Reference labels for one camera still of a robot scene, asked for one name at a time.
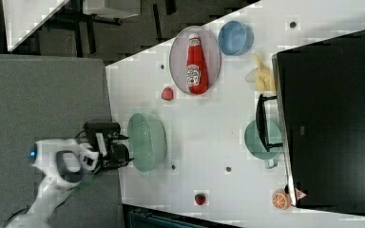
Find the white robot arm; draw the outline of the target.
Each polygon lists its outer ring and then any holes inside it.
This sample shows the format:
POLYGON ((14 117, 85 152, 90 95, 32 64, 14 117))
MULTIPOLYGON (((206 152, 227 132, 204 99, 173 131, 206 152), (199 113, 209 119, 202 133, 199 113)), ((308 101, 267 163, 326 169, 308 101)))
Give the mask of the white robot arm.
POLYGON ((3 228, 50 228, 48 221, 80 186, 103 172, 127 166, 133 159, 125 135, 114 122, 87 122, 72 139, 47 139, 34 143, 29 163, 44 175, 32 205, 14 213, 3 228))

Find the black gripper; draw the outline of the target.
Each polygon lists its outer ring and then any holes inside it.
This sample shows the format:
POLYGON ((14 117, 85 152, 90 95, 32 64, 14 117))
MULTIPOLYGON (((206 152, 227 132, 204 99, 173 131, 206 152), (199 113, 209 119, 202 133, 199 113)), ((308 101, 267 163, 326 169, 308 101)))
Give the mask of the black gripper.
POLYGON ((130 158, 128 148, 121 141, 129 137, 121 134, 121 126, 111 122, 87 122, 84 124, 87 141, 97 150, 102 169, 126 167, 130 158))

